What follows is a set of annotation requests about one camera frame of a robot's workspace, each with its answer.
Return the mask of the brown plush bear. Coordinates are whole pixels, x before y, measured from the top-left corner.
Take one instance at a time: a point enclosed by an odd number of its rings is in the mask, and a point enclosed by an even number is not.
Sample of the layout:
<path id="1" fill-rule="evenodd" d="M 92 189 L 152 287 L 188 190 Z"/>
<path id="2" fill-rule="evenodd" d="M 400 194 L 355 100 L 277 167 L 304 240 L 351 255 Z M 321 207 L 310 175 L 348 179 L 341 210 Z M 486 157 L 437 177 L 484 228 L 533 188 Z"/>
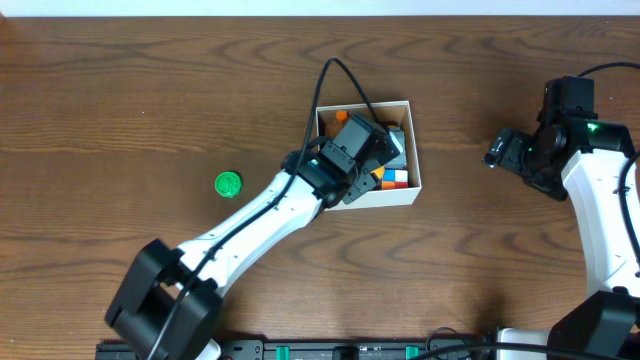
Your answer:
<path id="1" fill-rule="evenodd" d="M 344 129 L 349 119 L 350 115 L 347 110 L 338 110 L 335 113 L 334 118 L 325 125 L 325 135 L 331 138 L 336 138 Z"/>

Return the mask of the colourful puzzle cube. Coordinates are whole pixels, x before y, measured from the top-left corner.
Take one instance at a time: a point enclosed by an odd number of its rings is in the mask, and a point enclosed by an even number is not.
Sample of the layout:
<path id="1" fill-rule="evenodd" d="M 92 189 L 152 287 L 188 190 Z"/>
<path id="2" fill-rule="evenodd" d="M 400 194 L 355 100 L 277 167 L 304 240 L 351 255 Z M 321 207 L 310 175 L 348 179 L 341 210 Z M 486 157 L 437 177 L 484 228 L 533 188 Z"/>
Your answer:
<path id="1" fill-rule="evenodd" d="M 404 169 L 386 169 L 381 181 L 382 190 L 404 189 L 409 187 L 409 172 Z"/>

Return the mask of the yellow grey toy truck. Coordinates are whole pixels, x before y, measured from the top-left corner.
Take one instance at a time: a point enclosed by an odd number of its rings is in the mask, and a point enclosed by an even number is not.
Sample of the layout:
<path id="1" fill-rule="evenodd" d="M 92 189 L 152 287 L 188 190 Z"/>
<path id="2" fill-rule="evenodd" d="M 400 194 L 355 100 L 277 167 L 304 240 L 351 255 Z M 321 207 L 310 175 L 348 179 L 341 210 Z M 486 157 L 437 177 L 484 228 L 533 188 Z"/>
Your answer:
<path id="1" fill-rule="evenodd" d="M 384 122 L 382 127 L 386 135 L 380 164 L 391 169 L 405 169 L 408 161 L 404 130 L 391 122 Z"/>

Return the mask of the orange duck toy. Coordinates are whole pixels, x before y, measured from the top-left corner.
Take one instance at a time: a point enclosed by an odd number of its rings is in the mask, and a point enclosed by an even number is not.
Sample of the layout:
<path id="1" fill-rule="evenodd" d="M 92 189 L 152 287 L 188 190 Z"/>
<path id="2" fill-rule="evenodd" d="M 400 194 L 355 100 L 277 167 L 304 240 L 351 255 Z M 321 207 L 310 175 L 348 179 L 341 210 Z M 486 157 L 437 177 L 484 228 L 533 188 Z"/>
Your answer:
<path id="1" fill-rule="evenodd" d="M 384 178 L 385 167 L 379 167 L 371 172 L 371 174 L 377 179 L 382 180 Z"/>

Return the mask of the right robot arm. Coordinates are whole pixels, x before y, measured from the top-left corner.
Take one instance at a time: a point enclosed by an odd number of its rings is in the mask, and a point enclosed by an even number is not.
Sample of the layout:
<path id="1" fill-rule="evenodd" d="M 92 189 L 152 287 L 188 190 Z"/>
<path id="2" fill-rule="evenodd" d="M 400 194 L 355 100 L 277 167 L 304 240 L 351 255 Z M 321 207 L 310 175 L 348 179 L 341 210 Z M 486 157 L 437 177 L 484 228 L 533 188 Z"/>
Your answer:
<path id="1" fill-rule="evenodd" d="M 585 301 L 551 329 L 503 328 L 496 340 L 636 359 L 639 155 L 626 126 L 599 120 L 594 90 L 582 76 L 548 81 L 536 131 L 501 130 L 483 158 L 554 200 L 571 201 L 587 278 Z"/>

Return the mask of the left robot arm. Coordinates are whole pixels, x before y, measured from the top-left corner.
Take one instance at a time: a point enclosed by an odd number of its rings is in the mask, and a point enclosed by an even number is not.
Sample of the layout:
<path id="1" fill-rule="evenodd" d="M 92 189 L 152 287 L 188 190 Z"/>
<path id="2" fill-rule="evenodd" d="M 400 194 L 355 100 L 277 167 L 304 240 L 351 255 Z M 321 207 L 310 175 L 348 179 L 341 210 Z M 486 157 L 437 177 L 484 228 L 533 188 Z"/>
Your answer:
<path id="1" fill-rule="evenodd" d="M 105 315 L 140 359 L 217 359 L 214 328 L 231 286 L 261 256 L 323 210 L 379 184 L 374 170 L 403 151 L 386 126 L 354 114 L 336 137 L 307 136 L 256 198 L 171 249 L 155 239 L 136 255 Z"/>

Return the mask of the green round disc toy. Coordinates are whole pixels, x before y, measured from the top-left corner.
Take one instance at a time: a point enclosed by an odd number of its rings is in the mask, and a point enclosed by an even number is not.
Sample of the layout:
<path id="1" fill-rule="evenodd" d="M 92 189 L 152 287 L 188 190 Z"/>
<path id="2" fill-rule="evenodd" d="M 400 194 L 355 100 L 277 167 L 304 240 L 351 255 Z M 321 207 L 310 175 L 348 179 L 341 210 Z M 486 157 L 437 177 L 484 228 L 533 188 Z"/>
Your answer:
<path id="1" fill-rule="evenodd" d="M 243 188 L 243 180 L 235 171 L 221 172 L 215 179 L 215 190 L 223 198 L 234 198 Z"/>

